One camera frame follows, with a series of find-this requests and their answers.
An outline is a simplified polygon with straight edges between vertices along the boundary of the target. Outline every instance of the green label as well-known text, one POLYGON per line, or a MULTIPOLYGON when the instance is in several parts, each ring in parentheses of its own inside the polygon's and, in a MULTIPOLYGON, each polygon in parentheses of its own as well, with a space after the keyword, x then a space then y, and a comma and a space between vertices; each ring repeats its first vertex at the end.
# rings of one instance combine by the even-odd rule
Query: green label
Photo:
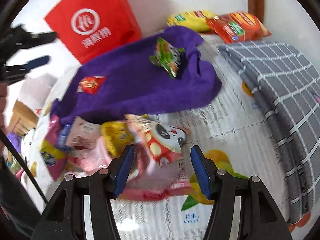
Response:
POLYGON ((186 20, 185 17, 183 17, 181 14, 177 15, 175 18, 176 18, 178 21, 185 21, 185 20, 186 20))
POLYGON ((229 22, 229 25, 238 36, 244 35, 244 30, 240 27, 238 23, 232 21, 232 22, 229 22))

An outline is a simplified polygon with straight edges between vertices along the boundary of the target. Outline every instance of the orange snack package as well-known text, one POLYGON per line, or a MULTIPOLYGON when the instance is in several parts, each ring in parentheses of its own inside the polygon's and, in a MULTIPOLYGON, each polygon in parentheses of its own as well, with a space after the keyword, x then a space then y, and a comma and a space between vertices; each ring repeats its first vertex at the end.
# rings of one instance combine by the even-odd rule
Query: orange snack package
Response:
POLYGON ((208 18, 206 21, 225 43, 255 41, 271 35, 259 19, 250 13, 229 13, 208 18))

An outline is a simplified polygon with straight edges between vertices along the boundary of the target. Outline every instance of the green snack wrapper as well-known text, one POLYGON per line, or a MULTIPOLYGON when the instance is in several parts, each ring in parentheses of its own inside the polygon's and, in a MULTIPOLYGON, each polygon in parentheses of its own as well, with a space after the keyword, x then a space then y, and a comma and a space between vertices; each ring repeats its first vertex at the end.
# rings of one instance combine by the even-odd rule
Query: green snack wrapper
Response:
POLYGON ((181 52, 183 48, 177 49, 162 38, 157 39, 155 55, 150 56, 150 62, 156 66, 163 67, 170 77, 175 78, 180 66, 181 52))

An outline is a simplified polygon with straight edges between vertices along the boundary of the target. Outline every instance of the white circular logo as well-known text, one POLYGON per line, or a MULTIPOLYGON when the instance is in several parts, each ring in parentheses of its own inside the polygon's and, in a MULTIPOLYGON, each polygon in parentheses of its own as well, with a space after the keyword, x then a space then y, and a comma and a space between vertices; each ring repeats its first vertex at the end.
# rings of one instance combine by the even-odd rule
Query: white circular logo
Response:
POLYGON ((75 33, 89 35, 94 33, 100 25, 99 15, 91 9, 78 10, 71 19, 71 27, 75 33))

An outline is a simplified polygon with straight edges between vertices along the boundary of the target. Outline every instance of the red paper bag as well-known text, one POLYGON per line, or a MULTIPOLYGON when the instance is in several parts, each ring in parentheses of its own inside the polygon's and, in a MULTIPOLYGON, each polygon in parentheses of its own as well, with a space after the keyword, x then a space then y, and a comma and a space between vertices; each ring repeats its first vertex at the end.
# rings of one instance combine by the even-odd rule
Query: red paper bag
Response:
POLYGON ((127 0, 62 0, 44 20, 82 64, 141 38, 127 0))

